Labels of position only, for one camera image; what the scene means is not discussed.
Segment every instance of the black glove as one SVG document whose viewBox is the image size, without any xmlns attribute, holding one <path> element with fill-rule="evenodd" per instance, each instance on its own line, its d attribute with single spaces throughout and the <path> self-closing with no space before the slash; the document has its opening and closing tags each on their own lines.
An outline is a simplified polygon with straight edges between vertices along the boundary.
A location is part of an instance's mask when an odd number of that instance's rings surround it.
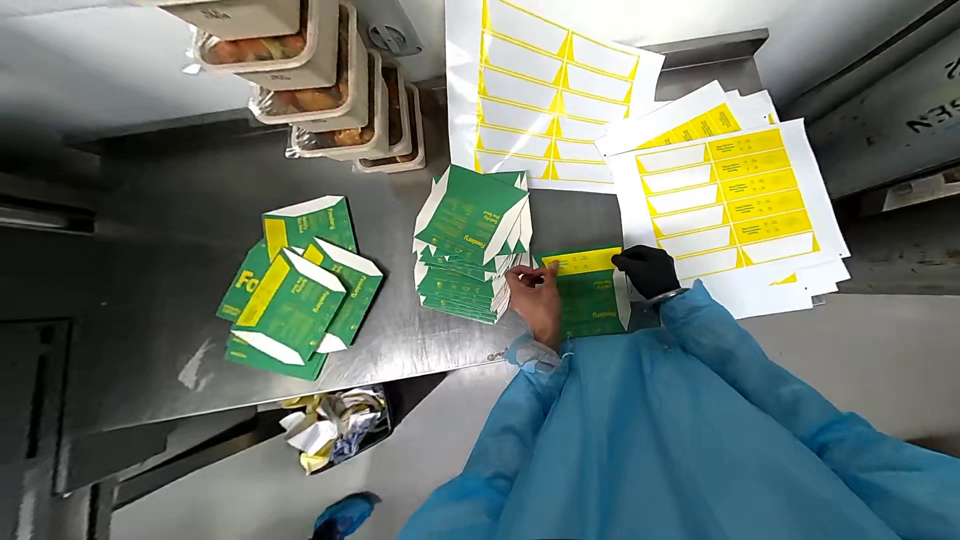
<svg viewBox="0 0 960 540">
<path fill-rule="evenodd" d="M 663 250 L 634 246 L 620 255 L 614 255 L 610 261 L 627 274 L 636 290 L 647 300 L 680 288 L 673 258 Z"/>
</svg>

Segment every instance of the sleeve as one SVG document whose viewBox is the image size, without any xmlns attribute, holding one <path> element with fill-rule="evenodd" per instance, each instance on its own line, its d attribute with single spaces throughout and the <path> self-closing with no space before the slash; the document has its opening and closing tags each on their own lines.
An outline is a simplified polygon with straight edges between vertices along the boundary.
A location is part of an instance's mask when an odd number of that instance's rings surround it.
<svg viewBox="0 0 960 540">
<path fill-rule="evenodd" d="M 663 304 L 660 316 L 685 350 L 792 432 L 899 537 L 960 538 L 960 460 L 841 413 L 772 362 L 699 281 Z"/>
<path fill-rule="evenodd" d="M 515 340 L 504 357 L 520 371 L 493 406 L 463 472 L 430 495 L 398 539 L 493 537 L 568 373 L 568 363 L 529 334 Z"/>
</svg>

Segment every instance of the plastic food container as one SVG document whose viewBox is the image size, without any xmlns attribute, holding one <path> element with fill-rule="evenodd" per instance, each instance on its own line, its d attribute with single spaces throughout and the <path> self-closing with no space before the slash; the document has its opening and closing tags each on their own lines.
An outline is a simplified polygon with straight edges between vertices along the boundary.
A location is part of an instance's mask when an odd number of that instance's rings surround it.
<svg viewBox="0 0 960 540">
<path fill-rule="evenodd" d="M 300 0 L 217 0 L 161 8 L 220 39 L 285 36 L 300 29 Z"/>
<path fill-rule="evenodd" d="M 370 51 L 367 107 L 370 121 L 363 128 L 331 132 L 308 132 L 296 125 L 290 130 L 288 158 L 333 158 L 337 161 L 383 158 L 389 149 L 387 134 L 387 85 L 380 75 L 382 60 Z"/>
<path fill-rule="evenodd" d="M 300 25 L 282 37 L 221 39 L 198 31 L 194 59 L 204 69 L 234 73 L 268 90 L 295 90 L 337 83 L 338 21 L 356 28 L 356 10 L 337 0 L 303 0 Z"/>
<path fill-rule="evenodd" d="M 420 93 L 413 85 L 407 85 L 408 110 L 411 116 L 413 150 L 406 156 L 380 160 L 357 160 L 356 169 L 363 173 L 397 173 L 422 169 L 426 166 L 426 145 L 423 142 L 423 118 L 420 115 Z"/>
<path fill-rule="evenodd" d="M 341 7 L 341 14 L 347 9 Z M 349 28 L 356 29 L 356 11 Z M 362 128 L 368 124 L 367 47 L 356 32 L 344 33 L 341 25 L 339 42 L 348 44 L 345 53 L 338 53 L 337 84 L 298 90 L 269 90 L 253 87 L 248 107 L 264 124 L 291 124 L 304 121 L 323 122 L 329 131 Z"/>
<path fill-rule="evenodd" d="M 387 98 L 390 106 L 387 108 L 387 133 L 390 136 L 390 149 L 387 157 L 406 156 L 413 149 L 410 130 L 410 107 L 407 104 L 406 81 L 399 66 L 393 63 L 383 63 L 383 80 L 387 84 Z"/>
</svg>

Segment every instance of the bare hand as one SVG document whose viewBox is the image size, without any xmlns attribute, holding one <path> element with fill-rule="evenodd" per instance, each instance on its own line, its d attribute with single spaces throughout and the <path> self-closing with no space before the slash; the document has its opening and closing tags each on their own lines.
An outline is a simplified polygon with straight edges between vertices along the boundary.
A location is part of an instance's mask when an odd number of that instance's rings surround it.
<svg viewBox="0 0 960 540">
<path fill-rule="evenodd" d="M 562 337 L 558 266 L 556 260 L 546 268 L 517 266 L 505 275 L 511 306 L 526 321 L 534 339 L 557 352 Z"/>
</svg>

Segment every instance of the green packaging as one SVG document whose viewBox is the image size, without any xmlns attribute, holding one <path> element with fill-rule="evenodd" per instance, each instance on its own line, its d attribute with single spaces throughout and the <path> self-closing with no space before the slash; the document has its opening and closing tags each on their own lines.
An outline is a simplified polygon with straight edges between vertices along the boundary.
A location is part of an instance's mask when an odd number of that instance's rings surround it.
<svg viewBox="0 0 960 540">
<path fill-rule="evenodd" d="M 230 330 L 268 356 L 303 365 L 346 293 L 336 276 L 283 249 Z"/>
</svg>

